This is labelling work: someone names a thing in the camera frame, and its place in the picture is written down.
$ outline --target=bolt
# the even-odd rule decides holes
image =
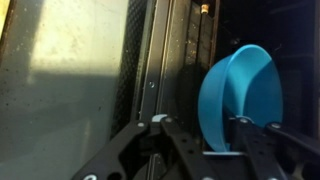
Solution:
[[[212,177],[204,177],[204,178],[202,178],[201,180],[214,180]]]
[[[272,123],[272,124],[271,124],[271,127],[276,128],[276,129],[279,129],[279,128],[281,128],[281,125],[278,124],[278,123]]]
[[[98,177],[94,174],[87,175],[83,180],[97,180]]]
[[[248,123],[248,120],[246,120],[246,119],[244,119],[244,118],[241,118],[241,119],[240,119],[240,122],[242,122],[242,123]]]
[[[166,122],[172,122],[172,118],[166,118]]]
[[[149,87],[150,87],[150,88],[154,88],[154,86],[155,86],[155,83],[154,83],[153,81],[150,81],[150,82],[149,82]]]
[[[210,4],[202,4],[201,14],[208,14],[209,13],[209,6],[210,6]]]
[[[141,122],[140,122],[140,123],[138,123],[137,125],[138,125],[139,127],[143,127],[143,126],[144,126],[144,123],[141,123]]]

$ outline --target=metal bar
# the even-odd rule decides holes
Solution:
[[[219,25],[219,14],[220,14],[220,0],[216,0],[214,22],[213,22],[213,33],[212,33],[212,45],[211,45],[211,56],[210,56],[210,67],[216,62],[214,57],[217,49],[217,34]]]
[[[200,34],[198,42],[198,62],[202,71],[208,71],[210,68],[211,44],[212,44],[212,28],[213,20],[208,15],[203,13],[201,15]]]
[[[144,86],[144,77],[146,73],[146,65],[148,60],[150,40],[151,40],[151,31],[154,20],[154,10],[156,0],[148,0],[146,9],[146,16],[144,21],[139,63],[137,68],[137,78],[135,83],[135,90],[133,95],[132,109],[131,109],[131,121],[140,119],[140,108],[142,103],[143,95],[143,86]]]
[[[320,66],[319,66],[319,61],[320,61],[320,1],[315,1],[315,41],[314,41],[314,99],[319,100],[319,95],[318,92],[320,91],[319,87],[319,74],[320,74]],[[317,136],[320,139],[320,119],[319,119],[319,101],[313,101],[314,105],[314,127],[315,127],[315,136]]]
[[[156,2],[140,119],[151,120],[156,111],[170,2],[170,0],[158,0]]]
[[[172,1],[168,18],[156,113],[168,113],[168,110],[170,108],[173,109],[176,105],[177,76],[183,67],[185,59],[190,9],[191,1]]]
[[[285,127],[278,123],[271,123],[266,126],[267,132],[277,137],[283,143],[291,142],[296,148],[303,149],[308,153],[312,153],[316,158],[320,159],[320,143],[298,131]]]
[[[197,55],[197,47],[198,47],[198,39],[199,33],[198,28],[200,26],[200,7],[196,3],[192,3],[190,10],[190,18],[189,18],[189,27],[188,27],[188,38],[186,45],[186,58],[185,65],[193,65],[196,62]]]

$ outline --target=blue plastic bowl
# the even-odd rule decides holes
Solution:
[[[228,151],[223,108],[264,127],[282,121],[282,92],[276,67],[261,47],[246,45],[219,61],[206,75],[199,94],[198,115],[204,138],[217,152]]]

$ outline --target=hole in bracket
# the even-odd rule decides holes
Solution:
[[[122,179],[121,174],[118,172],[114,172],[108,176],[107,180],[121,180],[121,179]]]

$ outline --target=blue bowl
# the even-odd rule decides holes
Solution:
[[[264,127],[282,121],[282,104],[281,84],[270,55],[257,45],[246,45],[206,75],[198,101],[200,127],[212,149],[226,152],[223,108]]]

